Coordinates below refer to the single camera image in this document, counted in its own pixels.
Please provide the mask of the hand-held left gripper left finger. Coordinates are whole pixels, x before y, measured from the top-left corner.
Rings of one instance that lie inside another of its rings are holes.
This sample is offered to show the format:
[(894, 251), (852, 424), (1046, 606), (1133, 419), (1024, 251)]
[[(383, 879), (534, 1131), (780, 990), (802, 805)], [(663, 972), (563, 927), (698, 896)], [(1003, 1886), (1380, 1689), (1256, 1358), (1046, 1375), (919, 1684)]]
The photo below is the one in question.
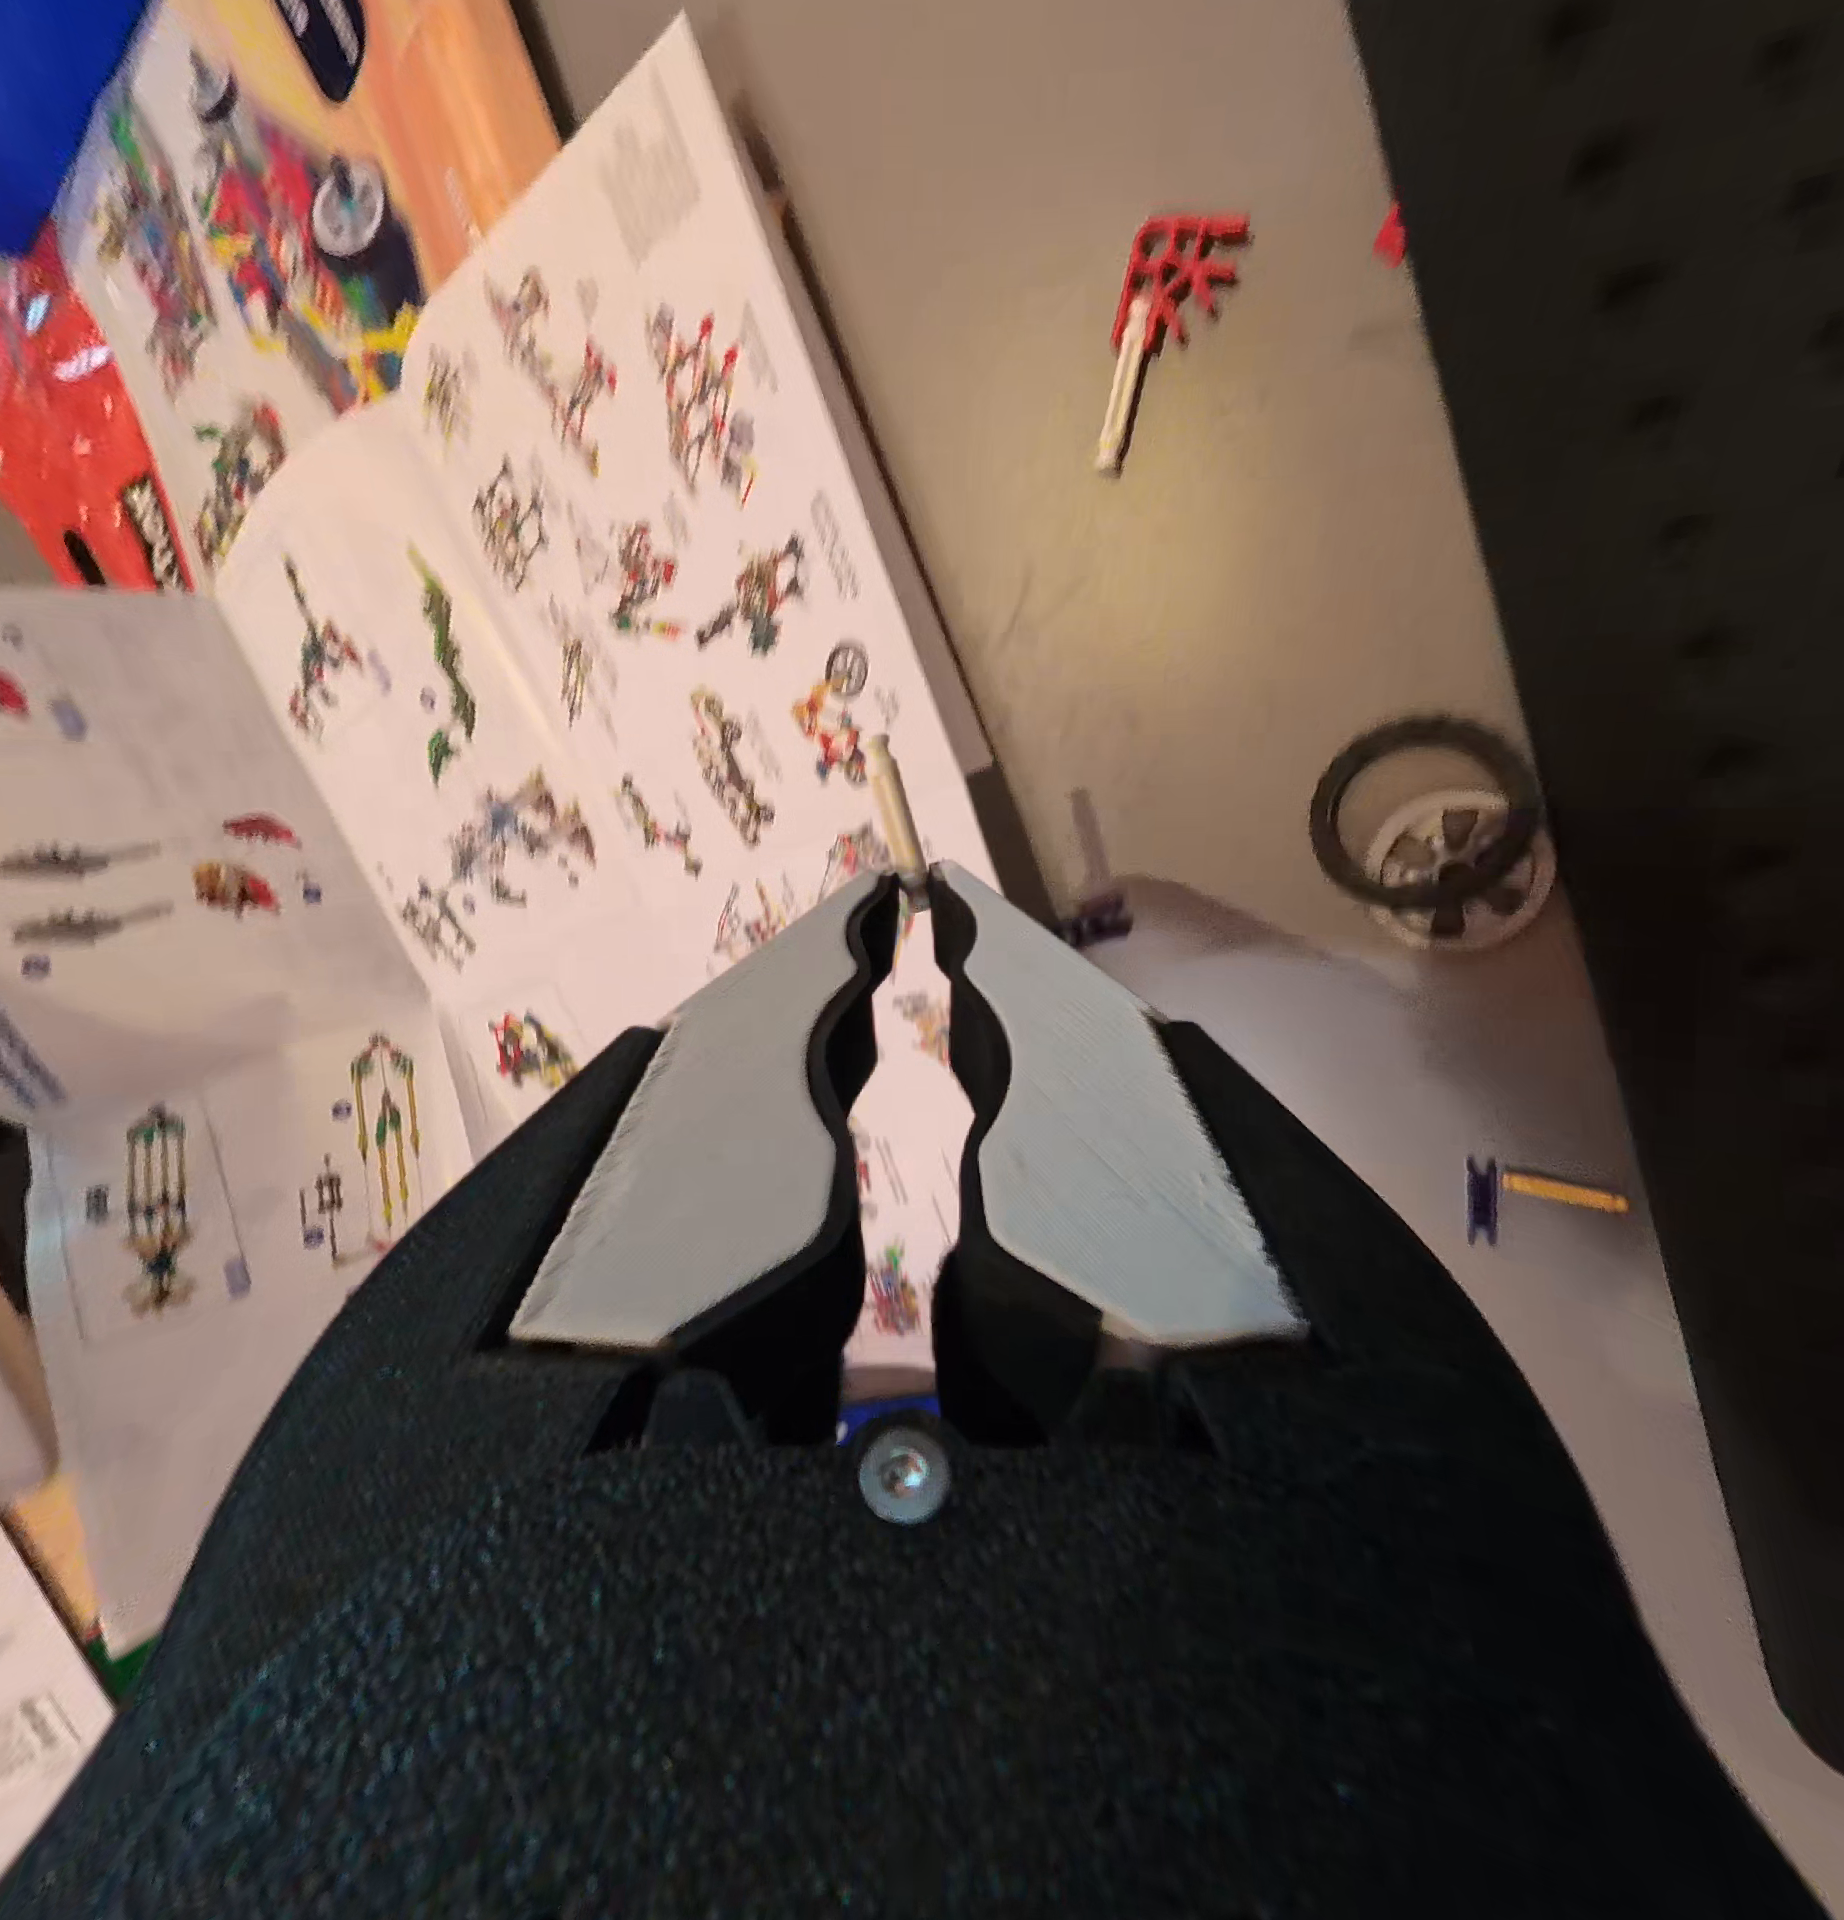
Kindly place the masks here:
[(900, 884), (868, 869), (693, 992), (662, 1029), (508, 1324), (651, 1353), (806, 1278), (860, 1223), (849, 1118)]

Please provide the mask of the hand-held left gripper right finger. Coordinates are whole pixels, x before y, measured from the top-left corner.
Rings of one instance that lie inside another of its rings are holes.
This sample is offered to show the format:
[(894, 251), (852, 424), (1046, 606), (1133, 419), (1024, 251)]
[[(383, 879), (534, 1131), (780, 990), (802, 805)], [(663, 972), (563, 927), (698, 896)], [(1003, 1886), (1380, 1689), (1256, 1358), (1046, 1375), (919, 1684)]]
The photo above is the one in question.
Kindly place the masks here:
[(961, 866), (933, 866), (971, 1118), (933, 1303), (940, 1409), (1059, 1431), (1101, 1339), (1144, 1359), (1301, 1342), (1308, 1317), (1150, 1003)]

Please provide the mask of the red plastic connector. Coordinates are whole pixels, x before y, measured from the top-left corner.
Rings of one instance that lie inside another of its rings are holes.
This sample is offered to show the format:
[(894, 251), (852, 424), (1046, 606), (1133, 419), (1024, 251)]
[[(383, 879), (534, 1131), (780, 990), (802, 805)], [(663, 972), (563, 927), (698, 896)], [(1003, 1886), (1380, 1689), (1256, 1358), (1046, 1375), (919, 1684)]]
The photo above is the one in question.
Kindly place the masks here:
[(1132, 233), (1109, 343), (1129, 339), (1144, 356), (1166, 339), (1189, 342), (1187, 312), (1214, 320), (1221, 289), (1237, 281), (1233, 259), (1251, 242), (1242, 209), (1157, 211)]

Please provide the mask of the black toy wheel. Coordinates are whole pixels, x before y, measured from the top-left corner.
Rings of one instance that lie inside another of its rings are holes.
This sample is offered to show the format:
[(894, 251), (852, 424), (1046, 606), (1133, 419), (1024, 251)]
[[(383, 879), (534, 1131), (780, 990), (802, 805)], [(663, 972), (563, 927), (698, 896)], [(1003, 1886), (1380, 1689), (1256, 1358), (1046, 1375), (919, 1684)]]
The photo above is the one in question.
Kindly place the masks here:
[[(1343, 827), (1351, 791), (1407, 756), (1457, 758), (1476, 783), (1426, 790), (1351, 849)], [(1311, 790), (1308, 839), (1318, 871), (1418, 952), (1503, 947), (1539, 920), (1557, 882), (1532, 761), (1503, 734), (1452, 714), (1391, 718), (1341, 745)]]

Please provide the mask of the black dimpled mat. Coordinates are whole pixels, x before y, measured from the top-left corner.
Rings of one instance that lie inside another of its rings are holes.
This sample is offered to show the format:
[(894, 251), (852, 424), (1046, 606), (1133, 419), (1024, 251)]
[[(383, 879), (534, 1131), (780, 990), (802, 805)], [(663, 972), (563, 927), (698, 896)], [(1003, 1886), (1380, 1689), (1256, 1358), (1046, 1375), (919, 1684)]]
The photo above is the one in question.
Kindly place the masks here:
[(1844, 1773), (1844, 2), (1347, 13), (1763, 1670)]

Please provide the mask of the white instruction booklet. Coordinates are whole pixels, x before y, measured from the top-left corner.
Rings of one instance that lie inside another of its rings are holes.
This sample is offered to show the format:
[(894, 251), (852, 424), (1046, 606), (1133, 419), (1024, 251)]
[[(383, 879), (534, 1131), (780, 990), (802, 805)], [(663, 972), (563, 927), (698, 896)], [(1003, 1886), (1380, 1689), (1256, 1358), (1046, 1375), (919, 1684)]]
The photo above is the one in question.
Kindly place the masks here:
[(0, 588), (0, 1120), (116, 1654), (369, 1268), (887, 859), (871, 735), (994, 875), (860, 446), (677, 13), (214, 588)]

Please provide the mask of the white printed paper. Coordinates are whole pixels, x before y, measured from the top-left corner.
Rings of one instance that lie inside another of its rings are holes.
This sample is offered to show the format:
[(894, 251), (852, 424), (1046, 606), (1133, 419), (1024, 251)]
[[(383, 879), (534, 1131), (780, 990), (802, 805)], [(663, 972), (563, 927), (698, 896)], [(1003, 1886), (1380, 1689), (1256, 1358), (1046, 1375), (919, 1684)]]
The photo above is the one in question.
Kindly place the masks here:
[(0, 1878), (112, 1718), (93, 1667), (0, 1521)]

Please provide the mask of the orange toy set box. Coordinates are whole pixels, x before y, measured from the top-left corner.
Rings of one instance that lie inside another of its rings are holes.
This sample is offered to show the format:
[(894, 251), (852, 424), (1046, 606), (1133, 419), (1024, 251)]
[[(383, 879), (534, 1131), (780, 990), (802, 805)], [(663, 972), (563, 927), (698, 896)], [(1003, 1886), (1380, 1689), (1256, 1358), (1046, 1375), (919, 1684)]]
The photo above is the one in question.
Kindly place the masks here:
[(0, 570), (211, 590), (557, 145), (511, 3), (146, 3), (0, 253)]

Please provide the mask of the blue plastic bin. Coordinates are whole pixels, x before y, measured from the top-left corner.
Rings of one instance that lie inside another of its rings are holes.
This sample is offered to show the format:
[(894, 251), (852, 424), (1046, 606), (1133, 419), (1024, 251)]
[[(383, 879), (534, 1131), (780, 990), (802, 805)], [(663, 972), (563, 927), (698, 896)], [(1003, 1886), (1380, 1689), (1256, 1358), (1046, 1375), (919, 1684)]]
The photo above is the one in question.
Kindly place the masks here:
[(144, 2), (0, 2), (0, 255), (49, 216)]

